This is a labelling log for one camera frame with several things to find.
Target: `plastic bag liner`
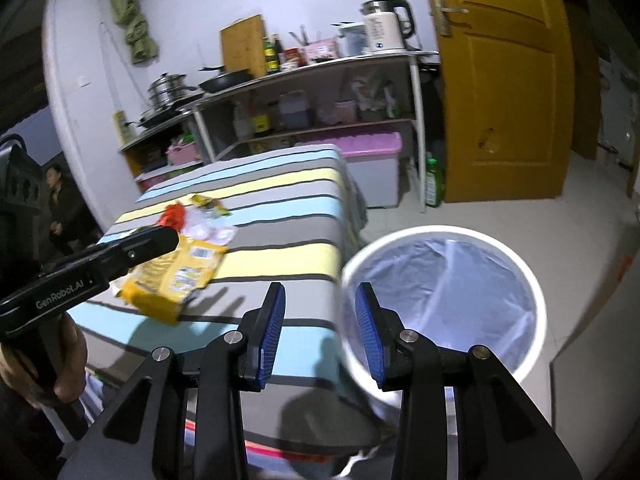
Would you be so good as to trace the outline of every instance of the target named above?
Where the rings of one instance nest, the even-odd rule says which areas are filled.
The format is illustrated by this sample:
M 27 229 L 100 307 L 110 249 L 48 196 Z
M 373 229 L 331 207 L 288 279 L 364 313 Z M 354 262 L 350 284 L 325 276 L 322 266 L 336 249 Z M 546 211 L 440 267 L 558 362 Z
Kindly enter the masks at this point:
M 466 352 L 485 345 L 513 373 L 532 345 L 536 306 L 529 288 L 495 254 L 432 235 L 376 252 L 347 287 L 344 333 L 366 369 L 354 311 L 360 282 L 371 282 L 380 306 L 395 310 L 405 328 L 438 346 Z

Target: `pink storage bin lid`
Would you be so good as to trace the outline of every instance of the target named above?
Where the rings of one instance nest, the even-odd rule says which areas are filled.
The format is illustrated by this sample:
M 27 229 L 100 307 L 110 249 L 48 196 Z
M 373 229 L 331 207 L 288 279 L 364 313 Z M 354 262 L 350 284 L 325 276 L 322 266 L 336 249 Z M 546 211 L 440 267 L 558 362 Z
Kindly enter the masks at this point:
M 343 137 L 316 137 L 299 142 L 298 146 L 310 144 L 335 144 L 345 158 L 367 155 L 395 155 L 402 150 L 402 139 L 398 132 L 380 134 L 358 134 Z

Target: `wooden cutting board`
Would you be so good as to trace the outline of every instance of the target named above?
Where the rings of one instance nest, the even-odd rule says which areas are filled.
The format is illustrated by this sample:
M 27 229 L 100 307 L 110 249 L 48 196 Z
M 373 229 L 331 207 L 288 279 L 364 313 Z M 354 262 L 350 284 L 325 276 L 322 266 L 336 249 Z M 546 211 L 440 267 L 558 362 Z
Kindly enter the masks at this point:
M 254 77 L 266 75 L 267 68 L 262 49 L 264 36 L 261 14 L 237 20 L 233 25 L 220 30 L 222 63 L 226 71 L 247 69 Z

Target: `striped tablecloth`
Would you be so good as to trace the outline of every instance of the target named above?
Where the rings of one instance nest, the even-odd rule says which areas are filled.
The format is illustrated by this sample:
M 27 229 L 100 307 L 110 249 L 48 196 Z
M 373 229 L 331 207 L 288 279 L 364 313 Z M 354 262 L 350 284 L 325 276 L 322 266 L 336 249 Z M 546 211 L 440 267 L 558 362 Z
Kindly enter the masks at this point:
M 260 394 L 241 394 L 250 462 L 279 469 L 285 460 L 298 470 L 377 444 L 378 429 L 338 360 L 338 280 L 363 224 L 339 151 L 300 146 L 206 166 L 149 189 L 103 240 L 154 224 L 165 206 L 187 205 L 194 192 L 221 199 L 231 215 L 220 221 L 239 228 L 215 279 L 177 326 L 140 315 L 108 291 L 73 308 L 88 367 L 122 384 L 158 346 L 201 348 L 234 329 L 280 281 L 287 307 L 273 376 Z

